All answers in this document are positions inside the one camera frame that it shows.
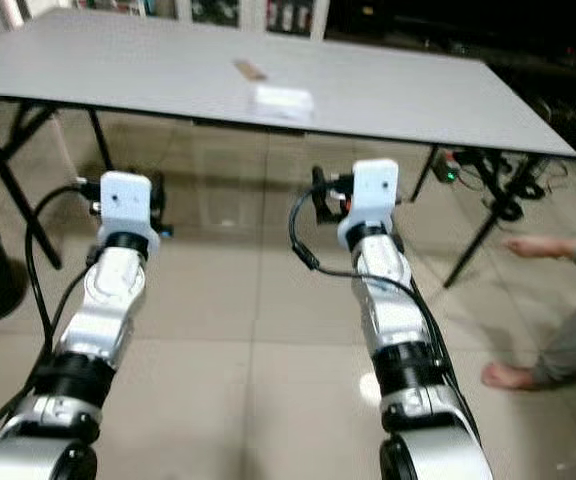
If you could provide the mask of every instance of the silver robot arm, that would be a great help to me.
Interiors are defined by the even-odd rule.
[[[0,431],[0,479],[95,478],[90,445],[99,437],[101,409],[132,335],[144,264],[159,245],[150,193],[145,177],[102,177],[103,250],[85,276],[81,307],[50,361],[36,371],[32,394]]]
[[[337,229],[339,243],[351,252],[352,290],[389,434],[380,449],[382,478],[491,479],[454,373],[436,355],[441,334],[429,324],[434,319],[423,299],[413,298],[418,292],[410,266],[391,235],[397,179],[392,160],[355,163],[351,181],[341,182],[352,185],[346,192],[351,202]],[[322,208],[321,194],[315,205]],[[311,268],[319,269],[316,264]]]

